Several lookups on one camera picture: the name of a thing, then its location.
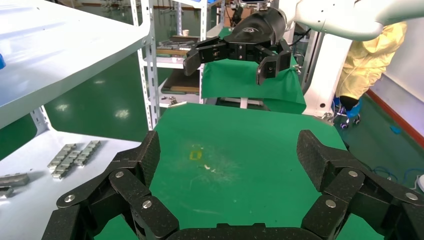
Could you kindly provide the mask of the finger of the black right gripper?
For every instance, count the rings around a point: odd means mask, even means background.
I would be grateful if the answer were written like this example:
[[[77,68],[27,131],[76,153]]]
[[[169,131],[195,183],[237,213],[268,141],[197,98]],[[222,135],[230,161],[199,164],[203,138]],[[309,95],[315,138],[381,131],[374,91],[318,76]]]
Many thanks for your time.
[[[219,36],[196,43],[186,54],[183,71],[186,76],[192,75],[202,64],[228,58],[229,45]]]
[[[266,79],[276,78],[279,72],[291,67],[292,53],[285,39],[280,39],[269,48],[257,45],[256,62],[256,84],[262,85]]]

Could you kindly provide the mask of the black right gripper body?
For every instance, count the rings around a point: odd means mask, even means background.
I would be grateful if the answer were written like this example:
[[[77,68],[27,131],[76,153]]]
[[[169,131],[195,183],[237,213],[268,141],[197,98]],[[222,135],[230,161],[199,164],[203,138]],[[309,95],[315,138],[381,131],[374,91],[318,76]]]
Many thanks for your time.
[[[283,49],[286,26],[287,18],[279,9],[271,7],[251,14],[225,36],[226,58],[260,63],[276,56]]]

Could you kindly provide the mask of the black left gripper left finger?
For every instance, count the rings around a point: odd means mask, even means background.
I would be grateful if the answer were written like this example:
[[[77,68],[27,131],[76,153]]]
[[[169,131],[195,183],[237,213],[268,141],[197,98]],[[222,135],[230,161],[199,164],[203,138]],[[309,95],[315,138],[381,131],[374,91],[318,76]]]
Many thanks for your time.
[[[179,221],[150,190],[160,153],[156,131],[139,146],[118,152],[101,174],[58,198],[42,238],[92,240],[117,216],[140,240],[169,238]]]

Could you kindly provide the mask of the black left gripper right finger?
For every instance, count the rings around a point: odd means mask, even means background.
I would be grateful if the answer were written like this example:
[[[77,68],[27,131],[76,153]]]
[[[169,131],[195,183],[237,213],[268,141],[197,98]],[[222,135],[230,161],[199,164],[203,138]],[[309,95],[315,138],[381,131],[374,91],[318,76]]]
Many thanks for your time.
[[[386,240],[424,237],[424,198],[368,170],[349,151],[322,144],[310,130],[299,132],[297,158],[320,193],[301,227],[334,240],[351,215]]]

